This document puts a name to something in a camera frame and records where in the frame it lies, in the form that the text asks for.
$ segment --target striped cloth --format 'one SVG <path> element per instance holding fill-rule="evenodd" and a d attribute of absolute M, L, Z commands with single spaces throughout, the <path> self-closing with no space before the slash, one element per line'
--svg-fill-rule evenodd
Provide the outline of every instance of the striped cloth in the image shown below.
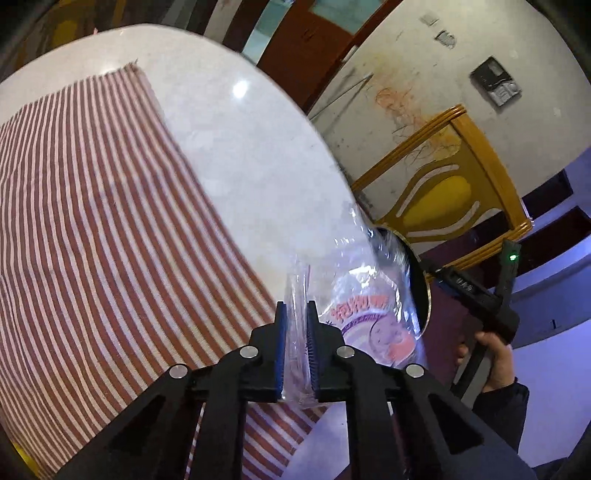
<path fill-rule="evenodd" d="M 1 126 L 0 212 L 0 420 L 42 478 L 170 365 L 272 320 L 134 65 Z M 251 406 L 243 477 L 279 478 L 322 412 Z"/>

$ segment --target chair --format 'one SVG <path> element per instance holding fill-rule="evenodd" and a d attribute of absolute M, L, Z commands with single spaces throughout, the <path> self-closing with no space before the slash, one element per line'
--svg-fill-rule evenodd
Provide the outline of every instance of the chair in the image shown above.
<path fill-rule="evenodd" d="M 456 105 L 427 122 L 351 185 L 355 195 L 397 162 L 446 127 L 459 138 L 450 157 L 433 160 L 411 178 L 394 207 L 376 226 L 401 233 L 410 243 L 445 241 L 460 236 L 491 209 L 504 212 L 510 230 L 449 265 L 470 268 L 501 251 L 504 238 L 516 241 L 532 228 L 505 167 L 472 122 Z"/>

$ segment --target silver screw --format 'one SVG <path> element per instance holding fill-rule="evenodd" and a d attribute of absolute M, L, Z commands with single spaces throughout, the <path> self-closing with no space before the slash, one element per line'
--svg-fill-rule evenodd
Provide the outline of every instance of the silver screw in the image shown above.
<path fill-rule="evenodd" d="M 172 378 L 183 378 L 185 375 L 187 375 L 187 373 L 189 373 L 189 369 L 184 365 L 179 364 L 168 370 L 168 373 Z"/>
<path fill-rule="evenodd" d="M 243 346 L 240 349 L 240 356 L 243 358 L 255 358 L 258 355 L 258 348 L 252 345 Z"/>
<path fill-rule="evenodd" d="M 406 371 L 408 376 L 413 378 L 420 378 L 425 374 L 425 369 L 417 364 L 410 364 L 406 367 Z"/>
<path fill-rule="evenodd" d="M 355 355 L 355 350 L 349 345 L 343 345 L 336 349 L 336 354 L 341 358 L 351 358 Z"/>

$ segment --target hand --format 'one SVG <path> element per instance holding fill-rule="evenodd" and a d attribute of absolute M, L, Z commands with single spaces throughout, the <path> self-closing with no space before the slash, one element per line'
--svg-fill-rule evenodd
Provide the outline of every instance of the hand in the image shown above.
<path fill-rule="evenodd" d="M 488 347 L 493 355 L 491 372 L 482 388 L 482 392 L 490 392 L 511 385 L 515 381 L 511 345 L 505 345 L 498 335 L 492 332 L 476 332 L 475 337 L 479 343 Z M 462 342 L 457 348 L 458 358 L 456 364 L 460 365 L 467 354 L 468 347 Z"/>

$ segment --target plastic bag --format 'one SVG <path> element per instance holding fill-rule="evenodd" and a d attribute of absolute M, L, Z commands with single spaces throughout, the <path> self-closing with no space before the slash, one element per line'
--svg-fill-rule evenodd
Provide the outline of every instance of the plastic bag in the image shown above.
<path fill-rule="evenodd" d="M 352 236 L 335 239 L 335 249 L 323 258 L 298 260 L 288 278 L 284 400 L 303 407 L 317 404 L 306 355 L 308 300 L 316 302 L 321 322 L 338 327 L 347 345 L 377 363 L 426 366 L 404 248 L 393 233 L 368 227 L 356 205 L 345 214 L 355 226 Z"/>

